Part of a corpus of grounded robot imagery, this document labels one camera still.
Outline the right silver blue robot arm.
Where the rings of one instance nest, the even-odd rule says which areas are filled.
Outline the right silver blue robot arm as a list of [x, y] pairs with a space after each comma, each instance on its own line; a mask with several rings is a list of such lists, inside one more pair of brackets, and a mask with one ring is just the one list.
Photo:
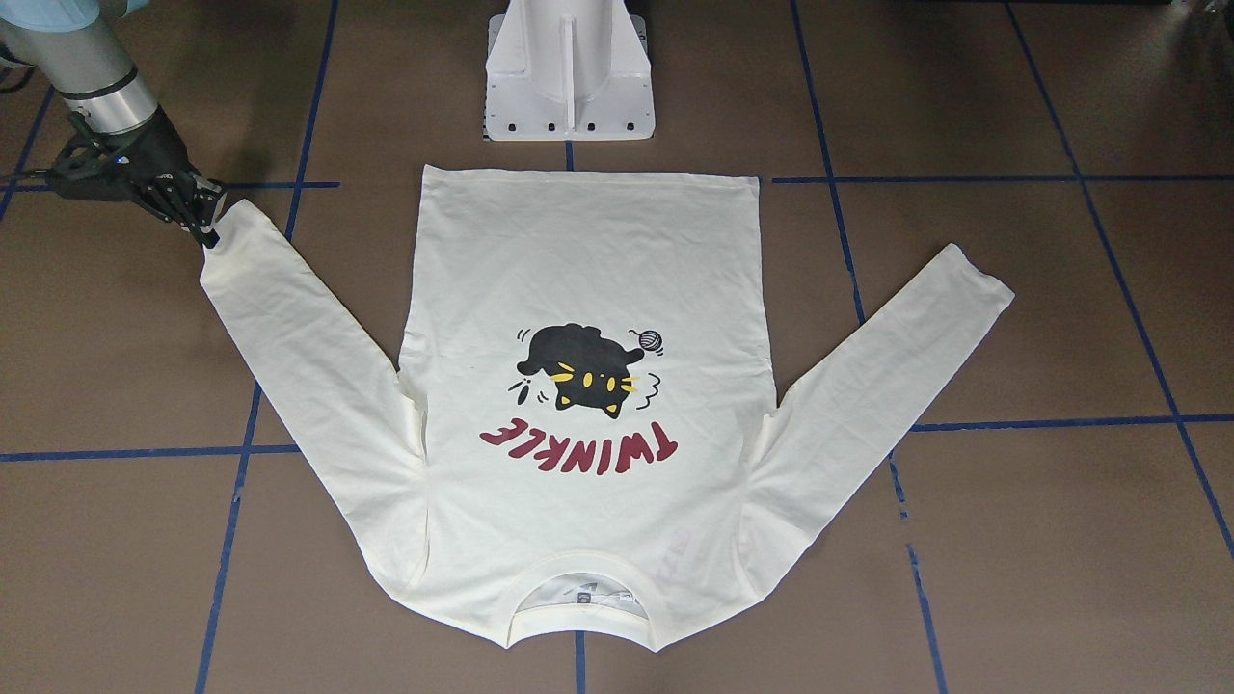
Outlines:
[[59, 198], [135, 203], [185, 228], [204, 249], [226, 189], [204, 177], [110, 19], [146, 1], [4, 1], [2, 63], [43, 70], [65, 102], [73, 136], [39, 177]]

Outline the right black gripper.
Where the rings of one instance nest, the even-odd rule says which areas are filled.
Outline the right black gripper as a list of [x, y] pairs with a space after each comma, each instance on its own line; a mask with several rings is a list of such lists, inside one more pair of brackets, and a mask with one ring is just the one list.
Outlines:
[[[81, 114], [67, 119], [75, 135], [44, 172], [44, 184], [69, 200], [141, 203], [180, 225], [204, 249], [213, 249], [213, 226], [228, 189], [193, 167], [167, 110], [159, 106], [123, 133], [95, 132]], [[169, 188], [180, 198], [162, 198]]]

